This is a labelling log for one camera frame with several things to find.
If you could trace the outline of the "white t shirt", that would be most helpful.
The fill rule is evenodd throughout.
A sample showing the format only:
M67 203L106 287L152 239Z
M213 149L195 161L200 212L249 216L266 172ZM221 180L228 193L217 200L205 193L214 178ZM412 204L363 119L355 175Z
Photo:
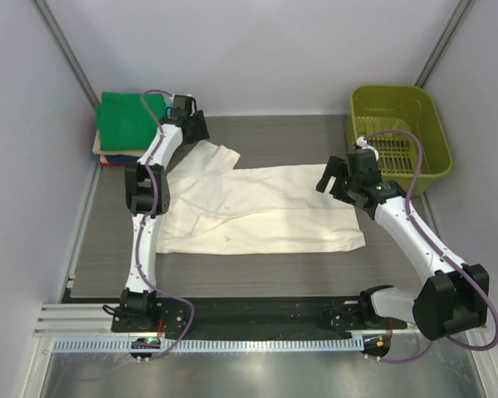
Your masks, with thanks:
M238 169L240 154L201 142L168 173L159 254L349 252L364 247L355 209L318 193L322 164Z

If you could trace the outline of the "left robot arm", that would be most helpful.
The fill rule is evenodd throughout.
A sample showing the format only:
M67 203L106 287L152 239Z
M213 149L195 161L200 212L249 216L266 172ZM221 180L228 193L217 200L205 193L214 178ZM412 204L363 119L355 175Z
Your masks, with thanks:
M136 163L124 170L126 206L132 216L133 240L129 274L113 316L115 332L151 331L161 315L157 305L156 246L163 215L170 206L167 166L176 150L209 138L204 114L191 95L171 95L166 114L157 117L140 96L156 123L152 143Z

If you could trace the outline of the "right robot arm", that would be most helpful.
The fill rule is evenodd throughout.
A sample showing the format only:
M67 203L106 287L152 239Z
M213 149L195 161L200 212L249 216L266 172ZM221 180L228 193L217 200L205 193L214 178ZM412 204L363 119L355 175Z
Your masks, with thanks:
M394 318L416 325L436 341L486 323L488 273L482 265L468 265L435 236L402 187L383 180L373 150L330 157L315 189L365 211L394 239L422 283L417 292L392 285L362 291L357 315L365 327Z

